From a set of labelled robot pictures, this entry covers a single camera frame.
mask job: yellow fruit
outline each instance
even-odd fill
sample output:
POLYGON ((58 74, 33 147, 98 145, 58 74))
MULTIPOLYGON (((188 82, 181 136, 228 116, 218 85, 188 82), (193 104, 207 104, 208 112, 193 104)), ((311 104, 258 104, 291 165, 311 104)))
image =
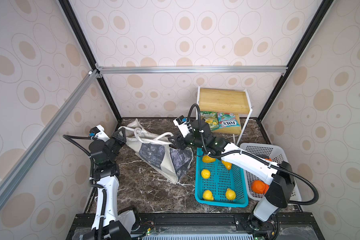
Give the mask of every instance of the yellow fruit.
POLYGON ((202 170, 202 177, 203 177, 203 178, 207 179, 207 178, 209 178, 210 176, 211 176, 211 172, 210 172, 209 170, 207 170, 207 169, 203 169, 203 170, 202 170))
POLYGON ((226 167, 226 169, 231 170, 232 168, 232 164, 230 162, 226 162, 226 161, 221 161, 222 164, 224 164, 224 166, 226 167))
POLYGON ((225 192, 225 197, 228 200, 234 200, 236 198, 236 193, 234 190, 227 188, 227 191, 225 192))
POLYGON ((213 201, 214 198, 213 198, 212 192, 210 190, 205 190, 203 192, 203 199, 206 201, 213 201))
POLYGON ((205 163, 211 163, 211 162, 216 161, 216 158, 212 158, 212 157, 210 157, 210 156, 205 155, 205 156, 202 158, 202 161, 205 162, 205 163))

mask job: silver horizontal bar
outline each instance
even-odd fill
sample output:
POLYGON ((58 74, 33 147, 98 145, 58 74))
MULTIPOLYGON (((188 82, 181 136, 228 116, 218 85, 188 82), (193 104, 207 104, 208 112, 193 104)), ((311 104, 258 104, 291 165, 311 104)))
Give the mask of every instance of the silver horizontal bar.
POLYGON ((21 180, 25 177, 29 169, 38 159, 44 148, 47 146, 52 137, 56 134, 58 129, 64 123, 65 119, 72 112, 72 109, 81 99, 82 95, 89 88, 89 85, 99 76, 96 70, 92 70, 90 75, 87 75, 75 91, 71 94, 68 100, 61 106, 52 120, 41 131, 38 137, 33 141, 31 146, 25 151, 16 166, 0 183, 0 210, 10 198, 21 180))
POLYGON ((100 74, 120 73, 285 73, 287 66, 100 67, 100 74))

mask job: black metal frame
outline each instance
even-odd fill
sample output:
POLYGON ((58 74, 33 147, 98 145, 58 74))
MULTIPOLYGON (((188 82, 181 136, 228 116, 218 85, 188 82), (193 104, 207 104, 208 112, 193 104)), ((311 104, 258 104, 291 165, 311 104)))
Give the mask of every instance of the black metal frame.
MULTIPOLYGON (((237 231, 244 231, 246 219, 250 213, 241 214, 220 214, 220 213, 189 213, 189 214, 139 214, 142 223, 153 221, 155 227, 164 230, 167 227, 235 227, 237 231)), ((67 240, 71 240, 77 228, 91 228, 95 214, 77 214, 69 230, 67 240)), ((324 240, 321 230, 310 212, 278 213, 277 218, 271 217, 279 225, 311 225, 319 240, 324 240)), ((143 234, 152 226, 143 224, 133 234, 143 234)), ((256 233, 266 233, 267 231, 256 231, 256 233)))
MULTIPOLYGON (((69 0, 59 0, 59 3, 68 19, 69 24, 72 27, 73 32, 76 35, 77 41, 79 42, 79 44, 89 62, 89 65, 91 66, 92 69, 95 69, 98 73, 100 73, 96 66, 96 59, 92 54, 91 48, 89 47, 89 44, 87 42, 87 39, 84 36, 83 31, 81 30, 81 26, 80 26, 79 22, 77 21, 76 15, 73 12, 73 9, 72 9, 72 6, 71 6, 69 0)), ((121 124, 122 117, 120 115, 119 110, 117 109, 117 106, 115 104, 115 101, 113 100, 113 97, 109 91, 109 88, 107 87, 107 84, 101 74, 100 74, 100 78, 98 78, 97 81, 99 82, 101 90, 103 91, 103 93, 109 103, 109 106, 112 109, 112 112, 114 113, 114 115, 117 119, 117 124, 118 125, 121 124)))
POLYGON ((317 30, 318 26, 321 23, 321 20, 327 13, 329 7, 331 6, 332 2, 334 0, 323 0, 317 9, 317 12, 315 13, 314 17, 312 18, 311 23, 309 24, 307 30, 305 31, 302 39, 300 40, 295 52, 293 53, 291 59, 289 60, 287 64, 287 71, 285 74, 283 74, 279 81, 277 82, 276 86, 274 87, 271 95, 269 96, 267 102, 265 103, 263 109, 261 110, 259 116, 258 116, 258 122, 259 125, 261 124, 261 121, 264 119, 266 113, 268 112, 269 108, 271 107, 273 101, 276 99, 277 95, 279 94, 280 90, 283 88, 283 85, 285 81, 287 80, 288 76, 293 71, 295 65, 297 64, 300 56, 304 52, 305 48, 307 47, 309 41, 311 40, 312 36, 314 35, 315 31, 317 30))

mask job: black frame post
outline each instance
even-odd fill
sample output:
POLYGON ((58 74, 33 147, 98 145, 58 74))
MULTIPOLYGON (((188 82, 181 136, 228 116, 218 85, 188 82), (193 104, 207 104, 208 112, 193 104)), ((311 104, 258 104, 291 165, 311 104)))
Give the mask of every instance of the black frame post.
POLYGON ((316 32, 317 28, 319 27, 321 20, 324 18, 325 14, 327 13, 329 7, 332 5, 332 2, 334 0, 323 0, 317 9, 317 12, 315 13, 314 17, 312 18, 311 23, 309 24, 307 30, 305 31, 301 41, 299 42, 295 52, 293 53, 291 59, 289 60, 287 64, 287 71, 284 75, 282 75, 277 82, 276 86, 274 87, 271 95, 269 96, 267 102, 265 103, 263 109, 261 110, 257 122, 259 122, 259 125, 261 124, 261 121, 264 119, 265 114, 268 112, 269 108, 271 107, 273 101, 276 99, 277 95, 279 94, 280 90, 282 89, 285 81, 287 80, 288 76, 293 71, 295 65, 297 64, 300 56, 304 52, 305 48, 307 47, 309 41, 311 40, 312 36, 316 32))
POLYGON ((83 31, 81 30, 81 26, 80 26, 79 22, 77 21, 77 18, 76 18, 75 13, 73 12, 72 6, 69 3, 69 0, 59 0, 59 3, 68 19, 69 24, 71 25, 73 32, 76 35, 77 41, 79 42, 79 44, 89 62, 89 65, 91 66, 92 69, 96 69, 96 71, 100 75, 100 78, 98 78, 97 81, 99 82, 101 90, 103 91, 103 93, 110 105, 110 108, 112 109, 112 112, 115 114, 115 117, 117 119, 117 126, 119 127, 119 125, 122 122, 122 117, 120 115, 119 110, 117 109, 116 103, 112 98, 112 95, 109 91, 109 88, 107 87, 107 84, 106 84, 103 76, 100 74, 100 71, 97 69, 96 59, 92 54, 91 48, 89 47, 89 44, 87 42, 87 39, 84 36, 83 31))

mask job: basket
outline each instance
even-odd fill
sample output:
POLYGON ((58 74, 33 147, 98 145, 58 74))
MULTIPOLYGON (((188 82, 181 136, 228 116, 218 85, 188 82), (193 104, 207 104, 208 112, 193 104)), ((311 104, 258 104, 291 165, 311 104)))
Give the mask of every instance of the basket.
POLYGON ((246 207, 248 205, 248 195, 245 188, 244 170, 236 165, 232 165, 231 170, 227 170, 221 161, 217 160, 211 163, 202 161, 203 151, 197 149, 196 157, 196 184, 195 198, 199 203, 221 206, 221 207, 246 207), (207 169, 211 172, 208 179, 201 176, 201 171, 207 169), (236 199, 228 200, 225 197, 227 188, 235 191, 236 199), (203 200, 203 192, 210 190, 214 201, 203 200))
MULTIPOLYGON (((281 163, 282 161, 288 162, 284 150, 279 146, 269 145, 269 144, 259 144, 259 143, 242 143, 240 144, 240 148, 252 154, 267 155, 271 158, 272 161, 277 163, 281 163)), ((247 180, 246 189, 248 192, 248 196, 253 200, 260 201, 260 199, 264 196, 264 194, 257 194, 253 192, 251 189, 251 185, 253 181, 259 180, 259 178, 247 171, 244 172, 244 175, 245 175, 245 179, 247 180)), ((301 201, 301 195, 297 184, 293 189, 290 200, 301 201)))

